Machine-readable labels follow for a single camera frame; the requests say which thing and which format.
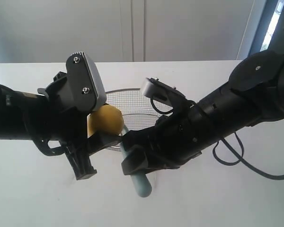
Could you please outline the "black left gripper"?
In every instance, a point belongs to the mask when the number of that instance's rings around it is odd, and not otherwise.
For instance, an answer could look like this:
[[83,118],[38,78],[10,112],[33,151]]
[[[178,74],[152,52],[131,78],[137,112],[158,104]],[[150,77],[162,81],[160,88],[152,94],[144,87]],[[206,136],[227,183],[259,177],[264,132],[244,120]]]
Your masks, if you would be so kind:
[[[121,142],[121,136],[109,133],[94,133],[87,139],[87,145],[74,144],[87,138],[87,115],[80,112],[73,103],[67,73],[59,72],[46,88],[38,93],[45,96],[49,112],[46,116],[46,137],[40,140],[38,149],[46,156],[65,153],[76,180],[89,179],[97,173],[90,162],[90,155]],[[50,148],[48,142],[57,140],[62,147]]]

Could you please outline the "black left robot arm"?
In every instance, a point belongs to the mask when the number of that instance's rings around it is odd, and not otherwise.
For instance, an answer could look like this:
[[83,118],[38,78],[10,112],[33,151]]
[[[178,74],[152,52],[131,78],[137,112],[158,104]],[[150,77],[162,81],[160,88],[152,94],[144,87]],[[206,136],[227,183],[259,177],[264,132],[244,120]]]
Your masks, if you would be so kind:
[[90,156],[121,141],[104,131],[88,136],[87,116],[96,102],[88,74],[59,72],[37,94],[0,84],[0,140],[30,140],[45,156],[65,155],[76,179],[88,179],[97,173]]

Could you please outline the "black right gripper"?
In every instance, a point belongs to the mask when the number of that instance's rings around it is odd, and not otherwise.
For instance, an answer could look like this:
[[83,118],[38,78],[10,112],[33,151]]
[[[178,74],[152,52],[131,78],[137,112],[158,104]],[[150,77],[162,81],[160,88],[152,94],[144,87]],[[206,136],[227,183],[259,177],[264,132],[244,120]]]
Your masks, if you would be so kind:
[[128,131],[122,137],[127,151],[121,163],[124,175],[178,169],[221,140],[226,131],[226,102],[188,101],[188,109],[174,108],[172,115],[161,116],[154,126]]

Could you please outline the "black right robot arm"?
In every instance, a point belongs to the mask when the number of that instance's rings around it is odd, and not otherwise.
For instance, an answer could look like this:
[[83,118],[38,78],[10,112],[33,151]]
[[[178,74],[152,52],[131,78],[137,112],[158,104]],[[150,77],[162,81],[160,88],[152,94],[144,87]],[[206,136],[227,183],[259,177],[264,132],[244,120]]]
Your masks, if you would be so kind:
[[198,102],[154,78],[146,80],[142,93],[172,109],[153,126],[123,136],[129,150],[124,175],[178,169],[244,127],[284,119],[284,54],[265,50],[247,57]]

